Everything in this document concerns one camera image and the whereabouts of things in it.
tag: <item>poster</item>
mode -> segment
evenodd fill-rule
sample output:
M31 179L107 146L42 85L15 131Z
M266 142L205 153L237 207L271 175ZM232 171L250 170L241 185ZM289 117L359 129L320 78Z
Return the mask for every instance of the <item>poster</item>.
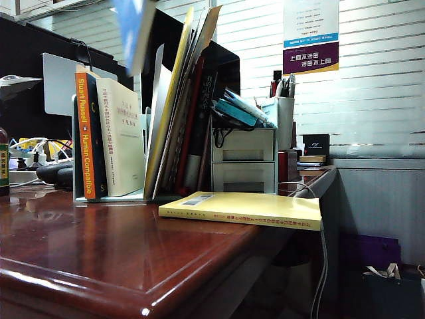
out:
M339 0L285 0L284 74L338 70Z

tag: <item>blue notebook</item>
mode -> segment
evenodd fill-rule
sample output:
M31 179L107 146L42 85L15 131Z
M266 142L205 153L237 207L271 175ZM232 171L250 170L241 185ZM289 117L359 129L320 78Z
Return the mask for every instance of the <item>blue notebook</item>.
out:
M129 76L143 69L155 4L154 0L114 0Z
M223 100L222 98L218 100L215 108L224 114L227 114L233 118L236 118L237 120L240 120L242 123L245 123L248 126L254 126L255 123L257 122L257 118L255 116L228 103L226 100Z

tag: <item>small drawer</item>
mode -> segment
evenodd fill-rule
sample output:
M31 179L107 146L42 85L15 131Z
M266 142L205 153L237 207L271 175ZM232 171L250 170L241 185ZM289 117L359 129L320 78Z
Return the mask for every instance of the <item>small drawer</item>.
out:
M214 163L213 191L275 193L274 163Z
M232 131L222 148L212 141L212 152L212 161L273 161L274 131Z

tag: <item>window blinds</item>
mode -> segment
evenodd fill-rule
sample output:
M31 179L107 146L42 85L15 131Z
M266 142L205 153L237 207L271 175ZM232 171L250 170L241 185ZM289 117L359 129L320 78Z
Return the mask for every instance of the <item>window blinds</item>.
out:
M240 57L241 95L261 102L282 69L284 1L161 0L158 8L183 21L192 5L197 21L210 2L223 5L216 41ZM52 30L122 62L110 7L55 14ZM338 71L296 77L298 140L330 134L336 158L425 158L425 1L340 0L339 38Z

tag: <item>yellow book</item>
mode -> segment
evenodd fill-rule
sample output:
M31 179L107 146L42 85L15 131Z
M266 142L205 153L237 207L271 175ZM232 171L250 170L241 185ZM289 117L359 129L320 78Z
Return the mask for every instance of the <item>yellow book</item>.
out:
M285 228L321 229L319 199L260 193L202 192L159 206L159 216Z
M173 105L177 94L177 86L181 77L185 55L189 46L189 40L192 31L193 21L193 7L189 7L187 11L183 30L181 31L181 38L177 48L177 54L174 61L173 72L171 73L170 87L165 98L163 113L159 123L159 129L156 137L156 143L153 146L152 153L149 153L149 159L146 165L145 187L143 191L144 199L151 199L155 184L157 183L157 176L159 173L159 164L161 162L162 153L164 150L165 140L169 129L170 119L173 112Z

